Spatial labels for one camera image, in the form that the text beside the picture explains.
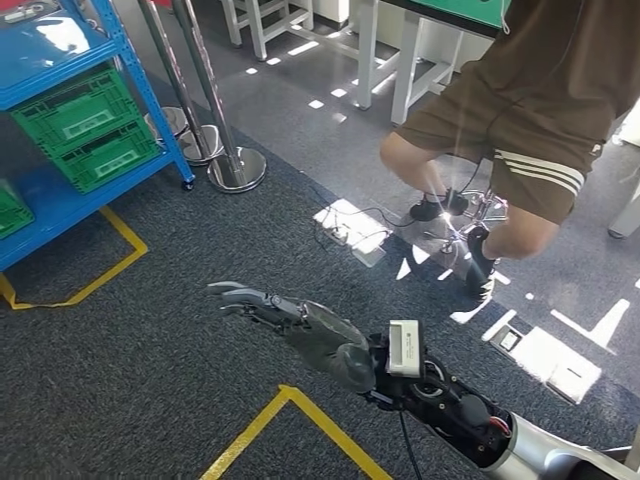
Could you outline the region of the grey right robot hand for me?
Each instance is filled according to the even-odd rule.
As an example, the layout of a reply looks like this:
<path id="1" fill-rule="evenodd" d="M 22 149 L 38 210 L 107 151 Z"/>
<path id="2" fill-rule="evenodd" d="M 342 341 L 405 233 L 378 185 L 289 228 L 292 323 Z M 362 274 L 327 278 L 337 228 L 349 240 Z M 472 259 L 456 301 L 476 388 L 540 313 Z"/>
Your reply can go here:
<path id="1" fill-rule="evenodd" d="M 348 319 L 316 302 L 261 292 L 238 282 L 214 282 L 208 288 L 222 302 L 222 311 L 267 326 L 309 366 L 346 389 L 365 394 L 376 385 L 367 337 Z"/>

